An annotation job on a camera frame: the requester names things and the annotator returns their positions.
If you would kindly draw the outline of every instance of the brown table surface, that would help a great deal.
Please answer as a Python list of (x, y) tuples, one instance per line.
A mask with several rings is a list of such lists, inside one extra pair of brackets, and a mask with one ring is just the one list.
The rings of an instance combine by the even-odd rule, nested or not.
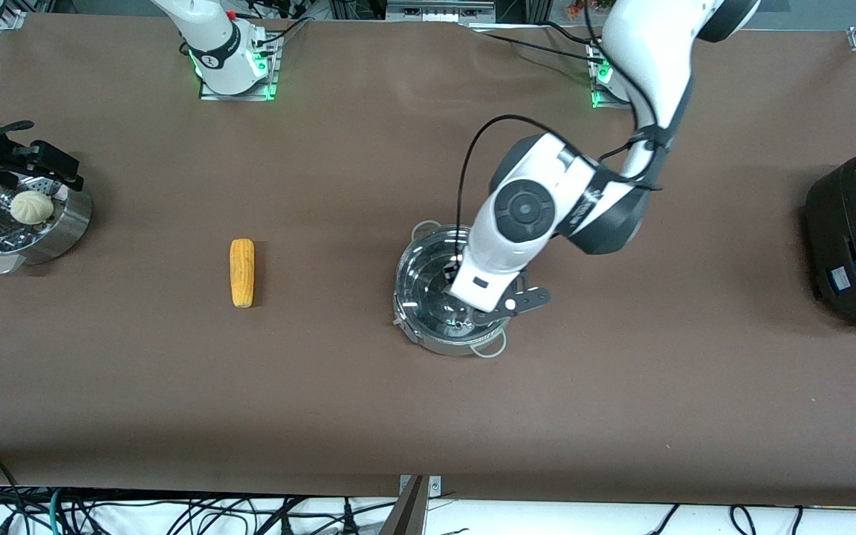
[[(568, 47), (547, 30), (516, 35)], [(272, 103), (200, 102), (166, 18), (33, 15), (4, 35), (0, 119), (82, 161), (91, 228), (0, 277), (0, 455), (24, 484), (856, 504), (856, 328), (806, 284), (797, 208), (856, 155), (843, 33), (747, 31), (696, 89), (620, 253), (533, 261), (554, 301), (495, 360), (392, 325), (414, 224), (451, 223), (467, 143), (523, 113), (599, 155), (629, 113), (584, 64), (453, 24), (311, 23)], [(473, 219), (510, 145), (470, 167)], [(227, 284), (258, 244), (257, 305)]]

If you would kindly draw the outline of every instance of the white robotic arm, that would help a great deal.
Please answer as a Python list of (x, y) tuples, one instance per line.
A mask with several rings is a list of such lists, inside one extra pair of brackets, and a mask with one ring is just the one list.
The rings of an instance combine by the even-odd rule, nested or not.
[(603, 27), (609, 89), (635, 108), (638, 130), (621, 172), (550, 133), (518, 142), (492, 180), (449, 292), (480, 311), (499, 307), (513, 279), (561, 234), (588, 254), (632, 239), (692, 94), (696, 37), (721, 41), (759, 0), (618, 0)]
[(177, 25), (200, 78), (218, 94), (241, 94), (265, 78), (254, 60), (261, 27), (230, 20), (217, 0), (152, 0)]

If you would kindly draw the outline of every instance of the white floor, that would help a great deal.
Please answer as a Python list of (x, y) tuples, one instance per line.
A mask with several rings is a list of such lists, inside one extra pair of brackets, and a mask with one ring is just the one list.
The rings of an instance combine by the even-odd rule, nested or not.
[[(390, 502), (387, 498), (353, 499), (356, 509), (367, 505)], [(282, 504), (282, 500), (255, 500), (258, 510), (272, 510)], [(357, 515), (359, 526), (382, 522), (388, 516), (390, 508), (378, 509)], [(107, 507), (95, 509), (92, 516), (109, 535), (163, 535), (177, 517), (187, 511), (183, 505), (153, 505), (146, 508)], [(654, 531), (663, 515), (669, 511), (669, 505), (629, 505), (629, 504), (560, 504), (559, 502), (483, 502), (473, 500), (432, 500), (427, 516), (425, 535), (451, 535), (467, 529), (464, 535), (647, 535)], [(789, 535), (796, 511), (793, 508), (748, 508), (755, 522), (756, 535)], [(294, 512), (322, 512), (343, 514), (341, 498), (311, 499)], [(7, 508), (0, 505), (0, 524), (9, 515)], [(208, 529), (209, 535), (245, 535), (254, 529), (253, 516), (239, 518), (220, 518)], [(190, 535), (201, 529), (201, 520), (197, 517), (194, 526), (187, 526), (181, 533)], [(265, 521), (268, 515), (259, 517)], [(740, 524), (748, 532), (744, 517)], [(315, 531), (328, 519), (292, 519), (296, 535), (305, 535)], [(33, 535), (51, 535), (44, 526), (33, 524)], [(24, 534), (25, 528), (16, 519), (11, 525), (10, 534)], [(333, 529), (324, 532), (336, 533)], [(728, 508), (719, 505), (683, 505), (673, 516), (663, 531), (663, 535), (702, 534), (736, 535), (735, 528), (728, 520)], [(799, 535), (854, 535), (856, 534), (856, 510), (805, 509), (804, 518), (798, 528)], [(278, 535), (277, 525), (269, 535)]]

